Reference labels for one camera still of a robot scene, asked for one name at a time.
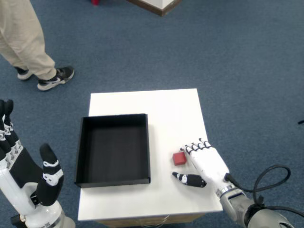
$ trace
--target tabletop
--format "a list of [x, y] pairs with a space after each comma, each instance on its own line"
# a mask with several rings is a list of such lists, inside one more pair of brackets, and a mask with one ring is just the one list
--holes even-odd
[[89, 116], [141, 113], [148, 115], [151, 183], [81, 189], [78, 220], [221, 211], [210, 186], [189, 187], [171, 174], [197, 174], [191, 162], [172, 160], [183, 145], [207, 140], [197, 89], [91, 94]]

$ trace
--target black sneaker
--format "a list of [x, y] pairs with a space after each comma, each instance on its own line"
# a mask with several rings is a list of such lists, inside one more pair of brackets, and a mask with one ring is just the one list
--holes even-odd
[[22, 70], [19, 67], [15, 67], [15, 69], [18, 71], [17, 77], [20, 80], [27, 80], [27, 79], [29, 79], [29, 77], [31, 77], [33, 75], [33, 73], [30, 72], [29, 70]]
[[37, 85], [38, 89], [41, 91], [46, 91], [59, 84], [64, 84], [68, 82], [74, 76], [74, 69], [71, 66], [57, 69], [55, 77], [50, 80], [41, 80]]

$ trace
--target beige pants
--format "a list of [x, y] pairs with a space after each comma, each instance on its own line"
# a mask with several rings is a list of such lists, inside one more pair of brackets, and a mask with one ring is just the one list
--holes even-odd
[[56, 75], [55, 62], [45, 53], [40, 22], [29, 0], [0, 0], [0, 54], [14, 67], [38, 78]]

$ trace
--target person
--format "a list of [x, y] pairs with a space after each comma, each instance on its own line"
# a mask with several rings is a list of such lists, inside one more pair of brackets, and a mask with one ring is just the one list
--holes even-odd
[[45, 53], [43, 31], [30, 0], [0, 0], [0, 54], [16, 68], [20, 80], [36, 75], [41, 91], [74, 76], [71, 66], [56, 69]]

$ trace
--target black box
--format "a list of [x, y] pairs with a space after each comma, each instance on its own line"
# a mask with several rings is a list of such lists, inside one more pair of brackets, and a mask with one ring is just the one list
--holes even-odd
[[82, 118], [76, 162], [81, 188], [150, 183], [147, 114]]

